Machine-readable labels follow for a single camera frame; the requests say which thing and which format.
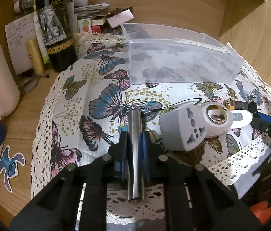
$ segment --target stitch sticker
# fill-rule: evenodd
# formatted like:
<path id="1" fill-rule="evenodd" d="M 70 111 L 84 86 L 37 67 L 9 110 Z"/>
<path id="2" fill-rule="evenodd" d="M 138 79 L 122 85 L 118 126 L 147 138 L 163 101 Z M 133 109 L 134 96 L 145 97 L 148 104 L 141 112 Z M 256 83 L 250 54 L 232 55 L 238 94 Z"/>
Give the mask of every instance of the stitch sticker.
<path id="1" fill-rule="evenodd" d="M 8 192 L 12 192 L 9 179 L 18 175 L 17 163 L 21 166 L 25 165 L 24 155 L 22 153 L 16 153 L 13 157 L 9 157 L 10 146 L 6 146 L 0 159 L 0 174 L 4 172 L 4 184 Z"/>

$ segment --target butterfly tablecloth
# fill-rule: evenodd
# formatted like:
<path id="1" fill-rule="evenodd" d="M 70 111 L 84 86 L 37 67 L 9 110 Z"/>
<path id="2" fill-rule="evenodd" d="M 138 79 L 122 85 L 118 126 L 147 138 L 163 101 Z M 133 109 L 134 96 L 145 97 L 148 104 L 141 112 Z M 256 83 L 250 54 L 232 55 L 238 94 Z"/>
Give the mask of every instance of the butterfly tablecloth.
<path id="1" fill-rule="evenodd" d="M 123 38 L 83 34 L 77 35 L 77 40 L 79 60 L 58 76 L 41 113 L 33 143 L 32 197 L 68 163 L 82 166 L 107 153 L 109 146 L 118 142 L 120 131 L 127 129 L 127 112 L 132 105 L 149 110 L 189 98 L 220 103 L 232 98 L 254 101 L 261 112 L 271 115 L 271 87 L 246 61 L 230 85 L 132 85 L 129 49 Z M 159 117 L 163 113 L 155 112 L 146 119 L 152 140 L 161 146 Z M 248 125 L 205 140 L 199 160 L 224 185 L 230 185 L 258 162 L 270 143 L 265 134 Z M 146 194 L 146 200 L 130 203 L 125 191 L 109 189 L 107 222 L 127 224 L 162 219 L 162 185 L 147 188 Z"/>

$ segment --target handwritten note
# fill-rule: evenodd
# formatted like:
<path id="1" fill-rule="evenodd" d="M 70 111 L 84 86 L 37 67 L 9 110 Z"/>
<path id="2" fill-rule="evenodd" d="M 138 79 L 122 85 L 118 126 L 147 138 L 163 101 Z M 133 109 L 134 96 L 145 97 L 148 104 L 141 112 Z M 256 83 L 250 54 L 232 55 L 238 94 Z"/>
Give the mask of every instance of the handwritten note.
<path id="1" fill-rule="evenodd" d="M 21 17 L 5 26 L 11 61 L 16 74 L 32 68 L 25 42 L 36 38 L 33 14 Z"/>

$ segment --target metal screw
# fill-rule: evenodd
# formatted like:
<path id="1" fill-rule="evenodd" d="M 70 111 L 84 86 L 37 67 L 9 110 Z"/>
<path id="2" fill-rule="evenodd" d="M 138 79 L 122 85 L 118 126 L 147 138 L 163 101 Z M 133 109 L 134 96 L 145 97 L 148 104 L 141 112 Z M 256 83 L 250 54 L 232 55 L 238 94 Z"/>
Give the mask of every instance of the metal screw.
<path id="1" fill-rule="evenodd" d="M 74 163 L 69 163 L 69 164 L 66 166 L 66 169 L 67 169 L 68 171 L 73 171 L 76 167 L 77 167 L 76 164 L 74 164 Z"/>
<path id="2" fill-rule="evenodd" d="M 195 169 L 197 171 L 203 171 L 205 169 L 205 167 L 204 167 L 204 165 L 202 165 L 202 164 L 199 163 L 199 164 L 195 165 Z"/>
<path id="3" fill-rule="evenodd" d="M 105 160 L 105 161 L 108 161 L 108 160 L 112 159 L 112 156 L 110 154 L 105 154 L 105 155 L 102 156 L 102 159 Z"/>
<path id="4" fill-rule="evenodd" d="M 160 161 L 167 161 L 169 157 L 167 155 L 159 155 L 159 160 Z"/>

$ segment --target clear plastic container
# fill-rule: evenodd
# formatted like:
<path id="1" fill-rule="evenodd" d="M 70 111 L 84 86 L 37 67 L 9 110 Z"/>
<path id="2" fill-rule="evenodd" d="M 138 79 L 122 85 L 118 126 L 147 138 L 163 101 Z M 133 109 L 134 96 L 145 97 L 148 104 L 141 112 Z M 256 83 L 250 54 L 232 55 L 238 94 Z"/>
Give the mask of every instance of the clear plastic container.
<path id="1" fill-rule="evenodd" d="M 233 49 L 206 34 L 154 24 L 123 24 L 122 30 L 130 47 L 132 84 L 231 84 L 243 64 Z"/>

